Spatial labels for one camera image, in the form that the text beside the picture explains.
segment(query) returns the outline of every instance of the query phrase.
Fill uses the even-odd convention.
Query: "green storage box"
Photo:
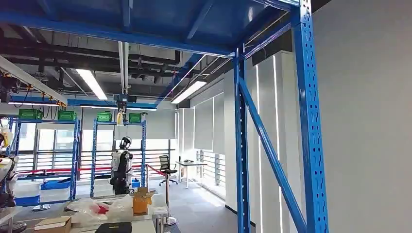
[[[77,114],[74,111],[58,111],[57,119],[58,120],[75,120]]]
[[[97,121],[112,121],[112,112],[105,111],[105,112],[98,112],[97,113]]]
[[[18,118],[20,119],[42,119],[43,112],[38,109],[24,109],[18,110]]]
[[[141,114],[140,113],[129,113],[129,122],[130,123],[141,123]]]

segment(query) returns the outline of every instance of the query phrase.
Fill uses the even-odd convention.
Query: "white table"
[[[199,166],[200,167],[200,178],[203,177],[203,166],[207,165],[206,163],[202,163],[199,161],[193,161],[193,162],[183,162],[183,161],[177,161],[177,164],[179,164],[179,182],[182,182],[182,177],[180,176],[180,169],[181,166],[183,166],[184,168],[186,168],[186,188],[189,188],[189,166]]]

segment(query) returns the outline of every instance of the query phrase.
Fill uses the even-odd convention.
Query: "fluorescent light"
[[[105,108],[105,109],[117,109],[117,107],[110,106],[93,106],[93,105],[80,105],[82,108]],[[127,108],[127,110],[139,110],[139,111],[156,111],[155,108]]]
[[[96,79],[94,78],[93,74],[90,70],[87,69],[76,69],[77,73],[82,77],[82,79],[86,82],[86,84],[90,87],[90,89],[94,92],[94,94],[100,100],[106,100],[107,97],[104,94],[103,90],[100,88],[99,84],[97,83]]]
[[[127,110],[157,111],[155,108],[127,108]]]
[[[188,96],[193,94],[195,91],[199,90],[202,86],[206,85],[206,82],[203,81],[196,81],[192,86],[186,89],[182,94],[178,95],[174,100],[172,100],[173,104],[178,104]]]
[[[58,106],[55,103],[23,103],[23,102],[9,102],[9,104],[20,104],[20,105],[36,105],[36,106]]]

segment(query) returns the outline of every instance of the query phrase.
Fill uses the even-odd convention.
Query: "office chair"
[[[163,173],[166,173],[167,175],[171,175],[171,174],[174,174],[174,173],[176,173],[177,172],[177,170],[172,170],[172,169],[170,169],[170,159],[169,159],[169,157],[167,156],[167,155],[161,155],[160,157],[159,157],[159,159],[160,159],[160,171],[161,172],[163,172]],[[171,181],[172,183],[176,183],[177,184],[177,181],[174,181],[174,180],[172,180],[172,179],[169,179],[169,181]],[[161,186],[162,185],[162,183],[164,183],[164,182],[166,182],[166,179],[164,179],[162,182],[160,182],[159,183],[159,186]]]

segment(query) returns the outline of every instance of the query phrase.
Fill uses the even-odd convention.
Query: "blue bin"
[[[132,188],[139,188],[140,187],[140,180],[134,179],[132,180]]]
[[[16,205],[32,205],[40,203],[40,195],[26,198],[14,198]]]
[[[70,187],[70,181],[59,183],[59,181],[46,181],[42,183],[41,190],[62,189]]]

